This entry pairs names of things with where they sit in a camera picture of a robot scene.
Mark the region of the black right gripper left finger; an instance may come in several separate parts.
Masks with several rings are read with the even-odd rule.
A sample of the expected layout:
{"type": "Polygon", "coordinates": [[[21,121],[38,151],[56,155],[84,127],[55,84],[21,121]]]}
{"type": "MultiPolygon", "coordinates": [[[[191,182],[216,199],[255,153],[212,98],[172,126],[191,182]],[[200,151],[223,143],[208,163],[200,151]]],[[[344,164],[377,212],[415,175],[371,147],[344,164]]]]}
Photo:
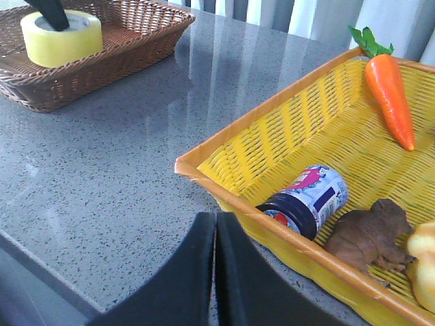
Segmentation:
{"type": "Polygon", "coordinates": [[[216,220],[198,213],[168,262],[89,325],[208,325],[216,220]]]}

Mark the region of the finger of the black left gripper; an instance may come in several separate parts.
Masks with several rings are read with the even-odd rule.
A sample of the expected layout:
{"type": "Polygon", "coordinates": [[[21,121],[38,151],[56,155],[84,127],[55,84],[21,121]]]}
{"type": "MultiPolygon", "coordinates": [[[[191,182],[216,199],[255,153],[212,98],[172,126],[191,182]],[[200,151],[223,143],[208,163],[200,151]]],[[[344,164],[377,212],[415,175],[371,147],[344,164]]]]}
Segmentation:
{"type": "Polygon", "coordinates": [[[55,31],[64,31],[70,27],[61,0],[25,0],[46,19],[55,31]]]}

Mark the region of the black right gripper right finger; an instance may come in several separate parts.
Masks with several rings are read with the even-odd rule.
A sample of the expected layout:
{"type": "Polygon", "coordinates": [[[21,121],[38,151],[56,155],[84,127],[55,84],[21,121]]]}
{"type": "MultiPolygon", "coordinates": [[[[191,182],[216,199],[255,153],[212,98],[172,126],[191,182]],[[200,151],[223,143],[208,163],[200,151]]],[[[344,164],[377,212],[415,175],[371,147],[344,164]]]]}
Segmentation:
{"type": "Polygon", "coordinates": [[[215,290],[220,325],[342,325],[303,298],[259,254],[233,213],[218,212],[215,290]]]}

